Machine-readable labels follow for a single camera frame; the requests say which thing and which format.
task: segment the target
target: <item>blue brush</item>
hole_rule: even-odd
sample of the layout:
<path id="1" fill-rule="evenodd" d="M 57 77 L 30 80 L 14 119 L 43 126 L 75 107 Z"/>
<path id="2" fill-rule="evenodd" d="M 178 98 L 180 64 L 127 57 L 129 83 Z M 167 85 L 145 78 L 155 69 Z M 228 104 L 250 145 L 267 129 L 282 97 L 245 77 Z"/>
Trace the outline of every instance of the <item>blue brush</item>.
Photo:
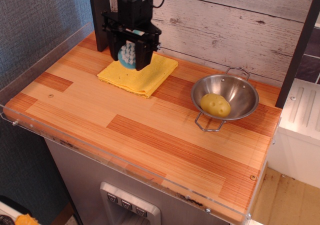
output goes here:
<path id="1" fill-rule="evenodd" d="M 143 31 L 133 30 L 134 34 L 143 35 Z M 136 45 L 133 42 L 127 42 L 123 45 L 118 52 L 118 60 L 127 69 L 136 68 Z"/>

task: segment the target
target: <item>yellow object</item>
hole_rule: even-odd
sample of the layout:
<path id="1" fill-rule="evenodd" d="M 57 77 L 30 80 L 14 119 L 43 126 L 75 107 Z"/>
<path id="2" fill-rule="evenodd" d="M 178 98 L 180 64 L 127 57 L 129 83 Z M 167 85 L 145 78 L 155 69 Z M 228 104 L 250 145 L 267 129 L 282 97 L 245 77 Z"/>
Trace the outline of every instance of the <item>yellow object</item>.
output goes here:
<path id="1" fill-rule="evenodd" d="M 29 214 L 25 214 L 25 215 L 19 215 L 16 218 L 15 225 L 39 225 L 39 223 Z"/>
<path id="2" fill-rule="evenodd" d="M 216 117 L 226 117 L 231 112 L 231 106 L 227 100 L 215 93 L 208 93 L 201 98 L 200 107 L 203 111 Z"/>
<path id="3" fill-rule="evenodd" d="M 119 61 L 113 61 L 97 76 L 101 81 L 149 98 L 177 66 L 176 60 L 154 53 L 151 63 L 140 71 L 125 68 Z"/>

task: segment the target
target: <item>white wood plank wall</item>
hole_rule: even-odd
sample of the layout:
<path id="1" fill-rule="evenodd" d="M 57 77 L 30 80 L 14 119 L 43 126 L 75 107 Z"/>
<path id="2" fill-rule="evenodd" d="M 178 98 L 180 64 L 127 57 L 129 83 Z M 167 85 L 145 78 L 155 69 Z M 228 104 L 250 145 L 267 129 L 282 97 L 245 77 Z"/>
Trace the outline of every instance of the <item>white wood plank wall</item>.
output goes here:
<path id="1" fill-rule="evenodd" d="M 221 71 L 243 67 L 252 79 L 280 87 L 311 2 L 165 0 L 152 22 L 162 30 L 160 52 Z"/>

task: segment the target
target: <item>wooden countertop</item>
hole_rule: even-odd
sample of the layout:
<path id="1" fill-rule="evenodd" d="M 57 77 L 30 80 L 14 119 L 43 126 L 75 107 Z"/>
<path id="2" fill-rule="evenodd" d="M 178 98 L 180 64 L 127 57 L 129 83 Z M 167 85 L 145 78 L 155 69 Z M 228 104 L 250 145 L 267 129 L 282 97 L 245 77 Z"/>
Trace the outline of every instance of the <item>wooden countertop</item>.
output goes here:
<path id="1" fill-rule="evenodd" d="M 176 59 L 178 68 L 143 98 L 98 80 L 113 60 L 92 33 L 6 104 L 12 121 L 228 222 L 247 214 L 281 109 L 280 89 L 249 80 L 254 113 L 219 132 L 195 124 L 193 84 L 222 73 Z M 201 116 L 204 127 L 220 121 Z"/>

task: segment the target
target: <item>stainless steel bowl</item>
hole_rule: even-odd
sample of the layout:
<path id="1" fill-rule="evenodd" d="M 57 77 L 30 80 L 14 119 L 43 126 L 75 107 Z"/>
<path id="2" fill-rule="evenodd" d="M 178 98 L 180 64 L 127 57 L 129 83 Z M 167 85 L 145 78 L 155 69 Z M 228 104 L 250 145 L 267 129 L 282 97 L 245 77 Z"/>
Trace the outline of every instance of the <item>stainless steel bowl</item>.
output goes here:
<path id="1" fill-rule="evenodd" d="M 237 69 L 247 74 L 246 79 L 227 74 L 230 69 Z M 222 125 L 226 122 L 243 119 L 252 114 L 258 104 L 259 95 L 257 90 L 248 82 L 250 73 L 241 67 L 231 67 L 225 74 L 209 75 L 198 80 L 192 87 L 191 99 L 196 108 L 200 111 L 195 123 L 205 132 L 218 132 Z M 213 116 L 200 107 L 201 98 L 210 93 L 223 96 L 231 106 L 231 112 L 226 117 Z M 205 129 L 199 123 L 198 119 L 201 114 L 205 114 L 211 118 L 222 120 L 217 129 Z"/>

